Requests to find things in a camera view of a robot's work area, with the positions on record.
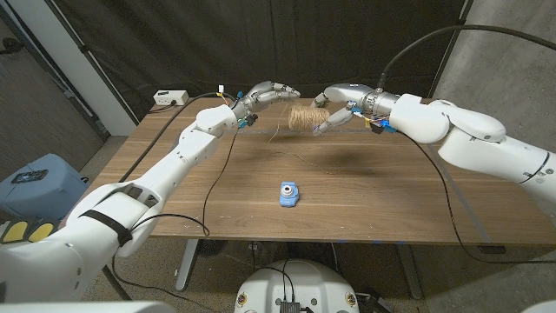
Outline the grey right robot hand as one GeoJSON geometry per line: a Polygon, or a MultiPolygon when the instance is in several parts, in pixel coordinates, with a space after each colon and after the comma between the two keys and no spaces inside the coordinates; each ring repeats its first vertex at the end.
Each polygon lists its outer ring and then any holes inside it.
{"type": "Polygon", "coordinates": [[[352,108],[372,116],[388,117],[399,98],[398,95],[375,90],[362,84],[338,83],[328,86],[314,98],[311,106],[327,108],[330,103],[342,103],[344,108],[337,110],[325,122],[316,126],[313,135],[319,136],[333,127],[350,122],[354,117],[352,108]]]}

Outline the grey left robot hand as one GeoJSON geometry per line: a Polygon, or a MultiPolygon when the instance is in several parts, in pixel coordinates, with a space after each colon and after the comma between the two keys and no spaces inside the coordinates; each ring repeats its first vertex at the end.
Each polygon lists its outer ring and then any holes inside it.
{"type": "Polygon", "coordinates": [[[265,110],[271,103],[293,101],[301,97],[301,93],[283,83],[265,81],[255,85],[233,105],[235,117],[242,121],[246,117],[265,110]]]}

